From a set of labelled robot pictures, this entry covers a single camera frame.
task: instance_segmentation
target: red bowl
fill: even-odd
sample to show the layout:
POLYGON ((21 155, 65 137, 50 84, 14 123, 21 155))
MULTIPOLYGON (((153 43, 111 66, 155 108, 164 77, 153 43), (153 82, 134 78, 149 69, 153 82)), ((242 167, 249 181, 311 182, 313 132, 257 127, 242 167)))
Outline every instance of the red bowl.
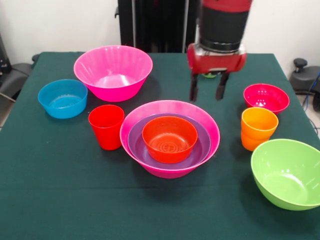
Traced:
POLYGON ((198 133, 181 117, 160 116, 144 126, 142 138, 151 157, 164 164, 176 164, 190 155, 198 133))
POLYGON ((290 98, 285 91, 277 86, 264 83, 248 86, 243 92, 243 97, 249 108, 261 107, 274 114, 283 112, 290 104, 290 98))

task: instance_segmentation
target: bowl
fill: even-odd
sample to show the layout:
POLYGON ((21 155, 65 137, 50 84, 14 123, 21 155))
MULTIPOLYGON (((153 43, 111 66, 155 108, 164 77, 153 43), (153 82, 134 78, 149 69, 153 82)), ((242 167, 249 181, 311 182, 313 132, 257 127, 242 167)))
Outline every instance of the bowl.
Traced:
POLYGON ((274 114, 283 112, 290 104, 290 98, 281 88, 265 83, 257 83, 248 86, 243 97, 246 105, 261 107, 270 110, 274 114))
POLYGON ((101 46, 82 54, 73 71, 99 99, 122 102, 135 96, 153 68, 145 52, 131 46, 101 46))
POLYGON ((120 140, 124 150, 128 153, 128 155, 137 161, 149 173, 160 178, 175 179, 183 177, 192 172, 194 169, 206 163, 216 153, 220 143, 220 131, 215 120, 200 107, 184 101, 160 100, 148 102, 130 112, 124 119, 121 126, 120 140), (155 114, 179 114, 192 118, 201 124, 208 132, 211 140, 211 147, 207 157, 198 164, 180 169, 162 169, 159 167, 154 167, 134 157, 128 146, 128 135, 136 123, 155 114))
POLYGON ((146 148, 155 160, 177 164, 191 153, 198 139, 195 126, 177 116, 160 116, 149 121, 142 130, 146 148))
POLYGON ((208 153, 211 148, 211 140, 210 136, 207 132, 207 130, 196 120, 187 117, 182 116, 179 114, 172 114, 172 113, 163 113, 163 114, 155 114, 152 116, 148 116, 139 122, 137 122, 133 128, 131 128, 131 131, 128 136, 128 147, 133 154, 133 156, 137 159, 139 159, 141 162, 144 162, 152 167, 156 167, 159 169, 185 169, 191 166, 194 166, 198 163, 201 163, 203 160, 206 159, 208 156, 208 153), (198 133, 198 139, 191 151, 191 154, 183 161, 179 163, 174 164, 166 164, 161 163, 153 159, 146 147, 146 144, 142 138, 142 130, 144 129, 144 126, 152 119, 161 117, 161 116, 176 116, 183 119, 188 120, 190 123, 192 123, 196 131, 198 133))
POLYGON ((62 79, 45 85, 38 101, 56 119, 73 118, 86 108, 88 89, 78 80, 62 79))
POLYGON ((251 157, 254 180, 274 205, 293 211, 320 206, 320 151, 300 141, 274 139, 251 157))

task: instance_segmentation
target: magenta bowl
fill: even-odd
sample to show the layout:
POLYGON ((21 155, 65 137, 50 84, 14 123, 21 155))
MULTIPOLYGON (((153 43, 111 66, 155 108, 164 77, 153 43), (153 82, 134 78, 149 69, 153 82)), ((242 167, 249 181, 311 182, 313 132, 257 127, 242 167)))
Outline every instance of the magenta bowl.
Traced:
POLYGON ((290 98, 285 91, 265 83, 248 86, 243 92, 243 97, 249 108, 261 107, 274 114, 283 112, 290 104, 290 98))
POLYGON ((203 109, 195 106, 191 103, 177 100, 160 100, 148 102, 141 105, 130 112, 120 129, 120 140, 124 150, 136 160, 142 167, 144 167, 149 173, 164 179, 175 179, 185 176, 197 167, 206 163, 217 151, 220 143, 220 131, 215 120, 203 109), (194 119, 200 123, 208 132, 211 140, 211 147, 207 157, 193 166, 181 169, 163 169, 154 166, 150 166, 139 159, 135 158, 131 153, 128 145, 128 136, 132 127, 140 120, 155 115, 155 114, 179 114, 194 119))
POLYGON ((134 97, 153 68, 152 59, 135 47, 101 46, 74 63, 76 77, 99 99, 122 102, 134 97))

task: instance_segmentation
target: purple bowl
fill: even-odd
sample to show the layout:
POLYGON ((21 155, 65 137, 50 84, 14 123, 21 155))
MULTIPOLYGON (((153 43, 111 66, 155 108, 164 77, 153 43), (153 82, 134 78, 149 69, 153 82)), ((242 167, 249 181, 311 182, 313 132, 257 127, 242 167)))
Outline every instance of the purple bowl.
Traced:
POLYGON ((192 167, 205 160, 211 148, 211 140, 207 130, 196 120, 180 114, 162 113, 148 116, 137 122, 132 127, 128 135, 128 147, 137 159, 139 159, 141 162, 144 162, 145 164, 148 164, 149 166, 164 170, 179 170, 192 167), (192 123, 197 130, 198 140, 195 143, 189 157, 187 157, 182 162, 174 164, 161 163, 154 160, 148 153, 146 144, 142 138, 142 130, 149 121, 162 116, 180 117, 192 123))

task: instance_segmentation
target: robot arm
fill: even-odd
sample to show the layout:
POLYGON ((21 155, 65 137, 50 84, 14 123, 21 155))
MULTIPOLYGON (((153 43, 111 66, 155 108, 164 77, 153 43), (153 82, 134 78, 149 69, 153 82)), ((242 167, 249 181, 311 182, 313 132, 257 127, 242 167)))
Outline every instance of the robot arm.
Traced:
POLYGON ((246 62, 241 45, 252 0, 201 0, 199 35, 189 45, 187 58, 191 68, 190 100, 198 93, 199 74, 221 74, 215 98, 223 98, 229 74, 240 71, 246 62))

